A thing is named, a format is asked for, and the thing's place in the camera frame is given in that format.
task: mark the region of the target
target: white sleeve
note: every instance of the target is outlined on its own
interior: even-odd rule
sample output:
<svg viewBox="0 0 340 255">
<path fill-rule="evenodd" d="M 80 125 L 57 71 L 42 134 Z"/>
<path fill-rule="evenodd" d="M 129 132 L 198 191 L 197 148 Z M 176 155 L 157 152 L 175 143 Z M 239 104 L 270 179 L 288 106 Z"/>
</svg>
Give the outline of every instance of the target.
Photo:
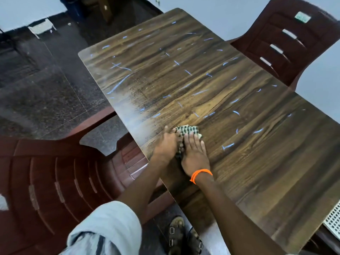
<svg viewBox="0 0 340 255">
<path fill-rule="evenodd" d="M 68 235 L 67 246 L 81 232 L 93 232 L 110 240 L 122 255 L 138 255 L 142 227 L 137 215 L 120 201 L 111 201 L 96 208 Z"/>
</svg>

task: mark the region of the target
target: orange thread bracelet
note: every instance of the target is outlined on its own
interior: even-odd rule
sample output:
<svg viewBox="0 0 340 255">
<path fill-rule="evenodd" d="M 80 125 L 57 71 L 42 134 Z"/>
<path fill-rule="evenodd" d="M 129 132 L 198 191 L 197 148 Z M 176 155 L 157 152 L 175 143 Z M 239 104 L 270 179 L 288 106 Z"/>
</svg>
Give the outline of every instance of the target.
<svg viewBox="0 0 340 255">
<path fill-rule="evenodd" d="M 196 178 L 196 176 L 197 176 L 199 173 L 201 173 L 201 172 L 205 172 L 205 173 L 208 173 L 208 174 L 212 175 L 212 172 L 211 172 L 210 170 L 208 170 L 208 169 L 200 169 L 200 170 L 195 171 L 195 172 L 192 174 L 190 181 L 193 182 L 194 184 L 196 184 L 196 183 L 195 183 L 195 178 Z"/>
</svg>

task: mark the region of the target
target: sandal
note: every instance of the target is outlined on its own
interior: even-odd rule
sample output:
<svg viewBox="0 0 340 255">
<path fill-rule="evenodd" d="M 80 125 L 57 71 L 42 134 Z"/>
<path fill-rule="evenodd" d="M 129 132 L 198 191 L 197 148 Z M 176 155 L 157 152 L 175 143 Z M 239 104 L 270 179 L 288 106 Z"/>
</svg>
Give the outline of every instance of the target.
<svg viewBox="0 0 340 255">
<path fill-rule="evenodd" d="M 185 237 L 184 219 L 175 217 L 169 225 L 169 253 L 168 255 L 181 255 L 182 243 Z"/>
<path fill-rule="evenodd" d="M 193 227 L 190 229 L 188 234 L 188 246 L 194 255 L 201 254 L 204 247 L 202 240 Z"/>
</svg>

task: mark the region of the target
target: wooden tabletop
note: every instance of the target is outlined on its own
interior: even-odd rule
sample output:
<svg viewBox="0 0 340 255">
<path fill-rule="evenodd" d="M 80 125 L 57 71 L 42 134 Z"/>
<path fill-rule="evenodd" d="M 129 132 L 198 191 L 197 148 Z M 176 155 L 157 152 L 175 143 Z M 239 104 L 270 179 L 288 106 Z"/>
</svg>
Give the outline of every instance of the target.
<svg viewBox="0 0 340 255">
<path fill-rule="evenodd" d="M 165 125 L 198 125 L 224 192 L 286 252 L 339 200 L 338 123 L 183 10 L 79 57 L 148 158 Z M 175 163 L 162 180 L 208 249 L 222 250 L 198 188 Z"/>
</svg>

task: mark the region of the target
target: dark tiled floor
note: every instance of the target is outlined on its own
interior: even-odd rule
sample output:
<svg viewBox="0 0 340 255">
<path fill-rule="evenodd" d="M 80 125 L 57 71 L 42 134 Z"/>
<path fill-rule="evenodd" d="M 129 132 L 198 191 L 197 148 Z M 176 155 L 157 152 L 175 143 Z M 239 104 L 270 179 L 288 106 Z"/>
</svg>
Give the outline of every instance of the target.
<svg viewBox="0 0 340 255">
<path fill-rule="evenodd" d="M 80 24 L 65 13 L 51 17 L 57 31 L 43 33 L 41 39 L 26 29 L 11 32 L 20 54 L 0 49 L 0 135 L 60 139 L 109 106 L 78 52 L 156 15 L 133 0 L 111 25 L 104 22 L 99 8 L 93 7 Z M 88 133 L 81 144 L 108 155 L 126 133 L 116 116 Z M 167 227 L 176 215 L 183 213 L 173 205 L 143 226 L 140 254 L 166 254 Z M 190 227 L 186 220 L 187 232 Z"/>
</svg>

